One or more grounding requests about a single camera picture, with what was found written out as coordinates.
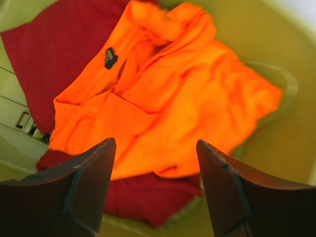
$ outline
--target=black tag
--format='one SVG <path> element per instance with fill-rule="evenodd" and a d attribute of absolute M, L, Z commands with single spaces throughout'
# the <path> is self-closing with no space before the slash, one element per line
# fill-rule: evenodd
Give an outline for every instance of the black tag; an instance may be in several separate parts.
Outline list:
<path fill-rule="evenodd" d="M 113 48 L 108 48 L 105 51 L 105 63 L 104 66 L 106 69 L 111 69 L 111 67 L 118 61 L 118 56 L 115 55 Z"/>

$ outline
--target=laundry basket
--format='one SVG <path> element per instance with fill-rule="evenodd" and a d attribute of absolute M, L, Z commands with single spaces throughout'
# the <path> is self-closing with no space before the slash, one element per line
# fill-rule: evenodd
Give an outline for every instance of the laundry basket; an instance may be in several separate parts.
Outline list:
<path fill-rule="evenodd" d="M 0 0 L 0 32 L 31 21 L 54 1 Z M 180 2 L 160 0 L 168 8 Z M 203 6 L 214 17 L 217 39 L 234 50 L 248 66 L 286 91 L 280 111 L 261 121 L 255 133 L 235 151 L 235 156 L 268 174 L 316 184 L 316 24 L 313 28 L 302 9 L 293 6 L 293 0 L 190 2 Z M 17 126 L 17 121 L 26 117 L 29 125 L 33 120 L 2 42 L 0 111 L 0 180 L 21 179 L 36 172 L 35 163 L 47 145 L 37 130 L 30 136 Z M 212 235 L 206 201 L 202 198 L 159 229 L 104 215 L 98 236 Z"/>

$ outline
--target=wrinkled cloth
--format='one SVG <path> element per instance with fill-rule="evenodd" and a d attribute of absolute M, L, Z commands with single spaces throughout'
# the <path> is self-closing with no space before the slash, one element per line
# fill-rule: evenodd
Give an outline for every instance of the wrinkled cloth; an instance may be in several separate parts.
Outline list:
<path fill-rule="evenodd" d="M 100 51 L 128 2 L 58 0 L 31 23 L 0 34 L 42 134 L 55 127 L 53 99 Z"/>
<path fill-rule="evenodd" d="M 62 152 L 48 151 L 37 163 L 37 169 L 42 171 L 72 158 Z M 150 173 L 111 181 L 104 212 L 144 221 L 156 228 L 196 196 L 201 196 L 200 175 L 164 179 Z"/>
<path fill-rule="evenodd" d="M 230 153 L 278 108 L 282 91 L 214 36 L 198 6 L 167 13 L 130 1 L 100 52 L 54 99 L 50 149 L 77 155 L 114 137 L 112 180 L 198 174 L 199 139 Z"/>

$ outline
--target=red fabric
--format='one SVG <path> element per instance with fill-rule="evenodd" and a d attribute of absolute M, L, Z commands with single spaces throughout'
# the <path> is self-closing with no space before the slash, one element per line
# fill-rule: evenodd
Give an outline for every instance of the red fabric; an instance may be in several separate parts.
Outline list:
<path fill-rule="evenodd" d="M 62 152 L 48 151 L 37 163 L 37 169 L 42 171 L 71 158 Z M 199 175 L 163 179 L 154 173 L 115 180 L 110 183 L 104 211 L 158 227 L 195 196 L 201 196 L 199 181 Z"/>
<path fill-rule="evenodd" d="M 55 126 L 53 99 L 99 52 L 128 2 L 58 0 L 31 23 L 1 33 L 32 117 L 42 134 L 52 132 Z"/>
<path fill-rule="evenodd" d="M 53 99 L 99 52 L 127 3 L 128 0 L 59 0 L 32 23 L 1 33 L 42 134 L 55 126 Z M 41 171 L 71 158 L 48 151 L 37 163 L 37 169 Z M 199 176 L 167 180 L 148 174 L 111 182 L 105 212 L 156 227 L 194 195 L 200 195 Z"/>

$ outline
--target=orange fabric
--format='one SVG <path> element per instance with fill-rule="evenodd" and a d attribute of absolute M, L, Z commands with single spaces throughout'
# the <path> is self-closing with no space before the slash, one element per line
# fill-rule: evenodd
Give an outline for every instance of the orange fabric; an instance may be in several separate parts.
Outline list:
<path fill-rule="evenodd" d="M 282 91 L 214 36 L 200 7 L 166 12 L 132 0 L 104 47 L 55 98 L 50 149 L 77 155 L 114 137 L 112 180 L 199 173 L 198 139 L 229 153 L 278 108 Z M 118 61 L 108 70 L 110 47 Z"/>

